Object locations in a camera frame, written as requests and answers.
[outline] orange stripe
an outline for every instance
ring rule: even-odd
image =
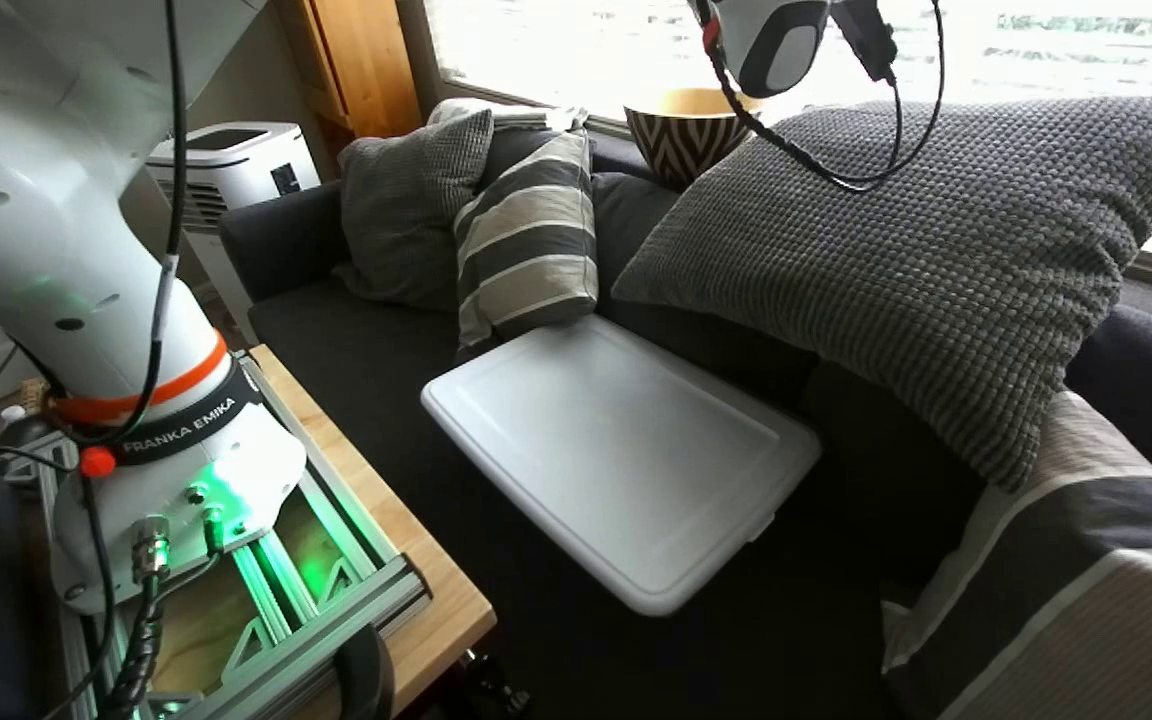
[[[149,408],[153,402],[167,402],[183,393],[194,393],[197,383],[205,383],[220,358],[230,356],[230,345],[226,337],[216,331],[216,347],[197,365],[187,366],[183,377],[172,377],[167,383],[153,389],[149,395]],[[120,420],[136,408],[139,395],[120,395],[120,400],[57,400],[57,417],[64,417],[69,425],[108,425],[108,420]]]

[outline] gray pillow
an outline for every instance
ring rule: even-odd
[[[892,113],[813,113],[779,131],[865,170],[888,150]],[[613,294],[821,353],[1018,486],[1069,358],[1150,236],[1152,100],[943,106],[926,155],[873,194],[744,144],[682,194]]]
[[[456,216],[460,347],[595,309],[590,138],[552,134]]]
[[[456,309],[451,218],[485,177],[493,113],[360,134],[342,150],[342,227],[353,262],[338,277],[370,299]]]

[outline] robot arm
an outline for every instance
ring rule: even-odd
[[[183,0],[183,100],[197,100],[260,0]],[[115,594],[136,591],[131,542],[167,526],[172,566],[208,557],[201,479],[226,479],[242,514],[226,536],[260,536],[304,470],[304,449],[260,408],[220,331],[120,216],[120,194],[172,124],[163,5],[0,0],[0,328],[52,377],[57,417],[80,434],[127,420],[162,315],[162,370],[145,420],[96,483],[106,541],[87,536],[69,483],[52,510],[52,580],[100,609],[100,557]]]

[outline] striped pillow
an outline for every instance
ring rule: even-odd
[[[460,347],[590,315],[599,293],[590,138],[540,144],[470,200],[451,230]]]
[[[1076,393],[888,615],[885,676],[912,716],[1152,716],[1152,465]]]

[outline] white plastic board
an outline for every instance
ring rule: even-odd
[[[499,345],[421,400],[523,514],[643,615],[675,611],[821,455],[802,420],[599,315]]]

